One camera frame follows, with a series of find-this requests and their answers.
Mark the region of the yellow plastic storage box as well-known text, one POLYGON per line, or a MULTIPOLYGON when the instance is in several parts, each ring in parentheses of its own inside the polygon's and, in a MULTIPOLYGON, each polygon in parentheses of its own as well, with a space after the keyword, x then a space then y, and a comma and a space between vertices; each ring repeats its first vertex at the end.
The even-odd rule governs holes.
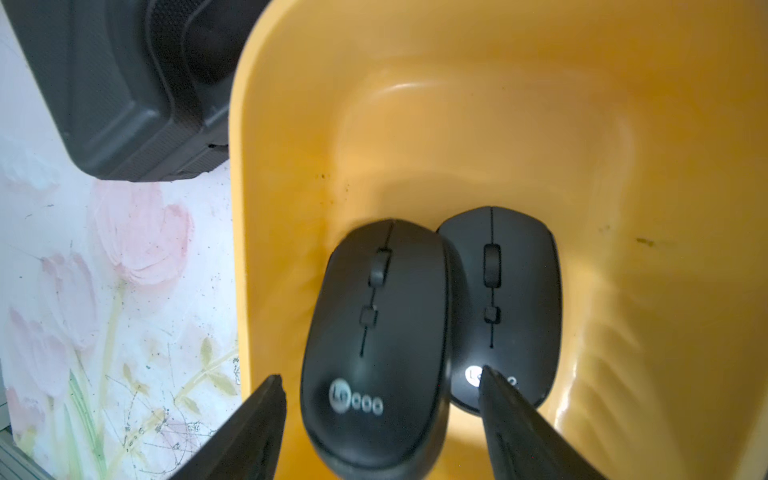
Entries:
POLYGON ((355 227, 503 206, 553 232, 541 414, 611 479, 767 472, 763 1, 273 1, 229 138, 242 389, 283 379, 276 475, 328 479, 300 371, 355 227))

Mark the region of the black mouse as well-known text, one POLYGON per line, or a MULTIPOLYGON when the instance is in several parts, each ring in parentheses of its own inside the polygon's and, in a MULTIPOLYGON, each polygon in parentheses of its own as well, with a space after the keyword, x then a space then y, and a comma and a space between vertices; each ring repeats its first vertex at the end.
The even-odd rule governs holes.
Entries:
POLYGON ((451 280, 443 239, 388 219, 347 234, 313 312, 302 421, 343 479, 421 479, 446 436, 451 280))
POLYGON ((541 221, 481 207, 438 229, 449 246, 453 282, 451 396, 479 412, 484 366, 533 406, 554 384, 562 339, 562 285, 554 237, 541 221))

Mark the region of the black plastic tool case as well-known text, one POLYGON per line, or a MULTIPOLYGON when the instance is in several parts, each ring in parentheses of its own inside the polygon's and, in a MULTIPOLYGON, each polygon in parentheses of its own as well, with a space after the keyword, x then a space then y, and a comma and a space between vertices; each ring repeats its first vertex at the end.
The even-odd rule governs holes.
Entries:
POLYGON ((262 0, 7 1, 73 163, 101 180, 191 179, 229 157, 239 57, 262 0))

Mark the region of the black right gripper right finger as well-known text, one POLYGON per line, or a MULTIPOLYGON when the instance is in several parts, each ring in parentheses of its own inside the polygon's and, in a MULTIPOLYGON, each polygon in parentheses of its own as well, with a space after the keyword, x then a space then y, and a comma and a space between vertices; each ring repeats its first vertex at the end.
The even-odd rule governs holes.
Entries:
POLYGON ((484 366, 479 409, 496 479, 601 479, 583 458, 495 369, 484 366))

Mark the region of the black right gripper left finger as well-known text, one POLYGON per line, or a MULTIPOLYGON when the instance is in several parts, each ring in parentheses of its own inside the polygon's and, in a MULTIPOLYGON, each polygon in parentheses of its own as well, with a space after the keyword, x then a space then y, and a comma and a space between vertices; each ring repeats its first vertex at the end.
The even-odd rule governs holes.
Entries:
POLYGON ((287 416, 279 375, 270 375, 174 479, 272 479, 287 416))

